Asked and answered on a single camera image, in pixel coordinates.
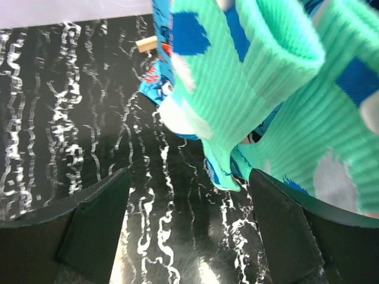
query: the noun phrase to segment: white wall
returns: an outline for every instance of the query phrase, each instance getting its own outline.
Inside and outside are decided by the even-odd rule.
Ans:
[[[151,12],[151,0],[0,0],[0,29]]]

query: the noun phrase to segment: black countertop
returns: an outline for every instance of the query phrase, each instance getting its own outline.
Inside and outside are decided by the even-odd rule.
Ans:
[[[214,189],[201,143],[136,91],[152,34],[151,16],[0,31],[0,220],[128,167],[111,283],[271,283],[246,185]]]

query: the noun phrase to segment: sock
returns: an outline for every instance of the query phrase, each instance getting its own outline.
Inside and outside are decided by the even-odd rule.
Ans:
[[[323,48],[297,0],[236,0],[226,12],[216,1],[175,0],[172,17],[173,95],[215,185],[238,191],[232,149],[319,72]]]
[[[316,30],[325,65],[283,103],[258,143],[238,145],[232,156],[246,180],[251,168],[266,167],[332,205],[379,212],[378,108],[370,108],[378,106],[379,17],[358,0],[323,5]]]

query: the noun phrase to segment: green sock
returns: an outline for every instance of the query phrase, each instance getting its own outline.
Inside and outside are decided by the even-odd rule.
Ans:
[[[379,136],[360,116],[379,89],[379,17],[358,0],[320,10],[325,65],[284,102],[262,139],[238,145],[233,157],[247,180],[251,168],[266,167],[340,208],[379,212]]]
[[[324,51],[297,0],[175,0],[172,96],[201,139],[222,189],[239,190],[230,154],[267,115],[317,75]],[[246,37],[241,53],[233,19]]]

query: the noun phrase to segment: wooden stick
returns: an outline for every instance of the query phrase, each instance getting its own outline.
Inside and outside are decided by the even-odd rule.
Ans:
[[[152,37],[147,37],[142,40],[137,40],[136,45],[139,52],[146,52],[152,49],[156,49],[158,47],[158,39],[156,35]]]

